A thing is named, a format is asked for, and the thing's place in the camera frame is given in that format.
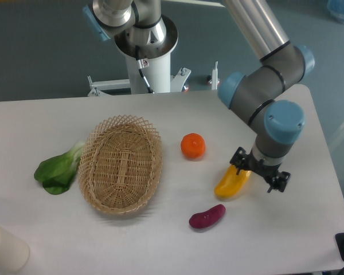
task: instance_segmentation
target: orange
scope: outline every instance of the orange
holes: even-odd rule
[[[205,152],[205,141],[197,133],[190,133],[183,137],[181,141],[181,151],[188,159],[196,159]]]

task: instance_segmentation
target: green leafy vegetable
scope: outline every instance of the green leafy vegetable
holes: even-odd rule
[[[85,143],[79,141],[68,152],[44,160],[34,172],[34,178],[52,195],[68,191],[76,175],[84,146]]]

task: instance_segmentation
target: gray floor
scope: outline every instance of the gray floor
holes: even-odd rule
[[[84,21],[81,8],[88,0],[18,2],[0,3],[0,101],[81,97],[89,92],[87,75],[94,81],[127,78],[114,42],[99,42]],[[311,90],[329,140],[344,121],[344,25],[330,17],[326,2],[269,4],[292,43],[307,45],[315,55],[315,70],[302,83]],[[162,10],[179,30],[171,72],[191,69],[190,89],[209,89],[205,80],[215,60],[220,79],[259,67],[224,8],[164,2]],[[344,142],[332,158],[344,195]]]

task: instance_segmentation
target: metal bracket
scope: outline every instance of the metal bracket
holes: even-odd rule
[[[188,89],[186,80],[190,74],[190,69],[182,67],[176,76],[171,76],[171,92],[186,91]],[[104,93],[103,91],[130,88],[129,79],[93,82],[91,76],[88,76],[88,82],[91,89],[88,96],[109,96],[109,94]]]
[[[171,92],[183,92],[185,83],[190,74],[190,69],[182,67],[171,80]]]

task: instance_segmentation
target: plastic vegetable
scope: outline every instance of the plastic vegetable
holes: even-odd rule
[[[225,214],[224,205],[215,205],[208,211],[196,213],[189,219],[189,224],[192,228],[203,229],[207,228],[217,221]]]
[[[224,199],[237,194],[248,180],[250,174],[251,171],[241,170],[237,175],[236,166],[230,165],[224,177],[214,189],[215,194]]]
[[[181,141],[181,151],[188,159],[196,159],[205,153],[205,141],[201,135],[190,133]]]
[[[52,195],[68,191],[77,173],[84,146],[85,143],[79,141],[68,152],[44,160],[34,172],[34,178]]]

